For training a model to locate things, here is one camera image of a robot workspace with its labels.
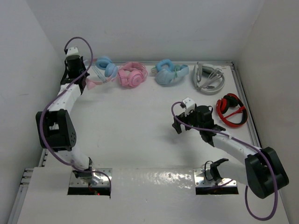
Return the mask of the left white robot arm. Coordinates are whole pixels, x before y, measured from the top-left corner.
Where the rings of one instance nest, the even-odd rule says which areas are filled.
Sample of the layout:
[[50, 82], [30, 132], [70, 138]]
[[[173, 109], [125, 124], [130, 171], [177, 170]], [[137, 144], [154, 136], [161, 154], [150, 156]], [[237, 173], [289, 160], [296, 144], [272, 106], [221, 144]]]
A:
[[68, 54], [64, 61], [65, 71], [60, 82], [58, 98], [50, 103], [45, 112], [36, 114], [41, 146], [62, 164], [73, 168], [73, 174], [82, 182], [93, 178], [92, 160], [81, 152], [70, 112], [86, 87], [89, 75], [79, 53]]

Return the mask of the blue pink cat-ear headphones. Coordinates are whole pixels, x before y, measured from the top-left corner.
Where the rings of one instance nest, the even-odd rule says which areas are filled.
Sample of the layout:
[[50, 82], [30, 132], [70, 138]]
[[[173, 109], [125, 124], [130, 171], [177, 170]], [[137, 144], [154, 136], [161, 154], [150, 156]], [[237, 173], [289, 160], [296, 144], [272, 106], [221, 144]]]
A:
[[88, 90], [91, 90], [96, 86], [114, 81], [117, 76], [118, 66], [114, 64], [109, 57], [102, 56], [92, 60], [89, 72], [90, 74], [91, 72], [94, 72], [98, 77], [98, 80], [95, 80], [94, 78], [86, 79], [86, 87]]

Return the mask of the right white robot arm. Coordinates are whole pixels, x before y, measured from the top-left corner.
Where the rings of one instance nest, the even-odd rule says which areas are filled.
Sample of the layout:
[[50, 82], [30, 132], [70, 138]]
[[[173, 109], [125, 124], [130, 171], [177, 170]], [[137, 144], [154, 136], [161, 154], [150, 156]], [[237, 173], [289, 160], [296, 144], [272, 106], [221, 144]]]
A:
[[184, 109], [174, 115], [172, 127], [178, 134], [185, 130], [199, 131], [204, 142], [233, 156], [244, 166], [245, 185], [264, 199], [289, 184], [287, 173], [276, 151], [271, 147], [258, 148], [231, 136], [225, 128], [214, 123], [209, 106], [178, 101]]

